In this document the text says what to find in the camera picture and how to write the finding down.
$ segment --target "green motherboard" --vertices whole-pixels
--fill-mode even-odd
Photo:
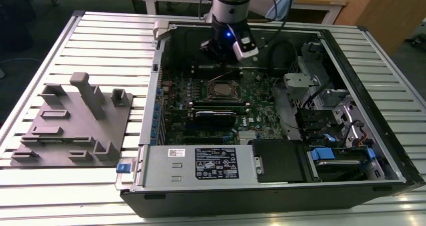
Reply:
[[[269,78],[256,70],[241,70],[237,80],[217,76],[200,80],[183,73],[164,71],[163,90],[167,145],[240,144],[239,132],[255,134],[255,138],[282,139],[282,128],[275,112],[272,88],[279,78]],[[205,103],[205,107],[193,105]],[[188,121],[197,111],[233,112],[236,121],[225,130],[188,128]]]

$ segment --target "gray plastic base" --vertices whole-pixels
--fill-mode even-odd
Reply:
[[[99,87],[89,87],[93,92],[83,92],[84,97],[64,92],[60,85],[45,87],[41,97],[46,103],[21,138],[12,166],[113,167],[117,164],[133,96],[123,89],[101,93]],[[99,119],[88,101],[99,106]]]

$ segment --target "gray bracket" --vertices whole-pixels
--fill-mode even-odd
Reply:
[[[159,20],[153,23],[153,39],[155,40],[161,40],[164,39],[168,35],[165,34],[169,31],[169,24],[167,20]]]

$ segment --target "blue latch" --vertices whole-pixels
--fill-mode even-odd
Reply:
[[[117,174],[129,174],[132,170],[132,165],[131,164],[117,164],[117,168],[115,172]]]
[[[367,149],[367,154],[368,154],[370,160],[375,158],[375,153],[372,149]]]
[[[316,148],[311,151],[312,160],[334,160],[331,148]]]

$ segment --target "floor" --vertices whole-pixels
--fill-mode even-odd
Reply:
[[[143,2],[132,2],[129,0],[58,0],[58,2],[58,6],[52,6],[49,0],[30,1],[36,12],[36,20],[26,24],[26,28],[33,39],[33,46],[18,53],[10,53],[0,49],[0,62],[14,58],[44,60],[76,9],[120,13],[135,13],[135,10],[137,13],[144,13],[145,10]],[[203,5],[201,12],[205,13],[208,8],[208,5]],[[196,3],[181,3],[167,7],[161,2],[159,3],[159,11],[160,14],[197,16],[199,9]],[[392,60],[420,95],[426,98],[426,87],[423,87],[426,52],[412,48],[410,43],[406,42],[392,55]],[[16,60],[0,63],[0,69],[5,73],[5,77],[0,79],[0,126],[25,90],[38,65],[40,63],[34,60]]]

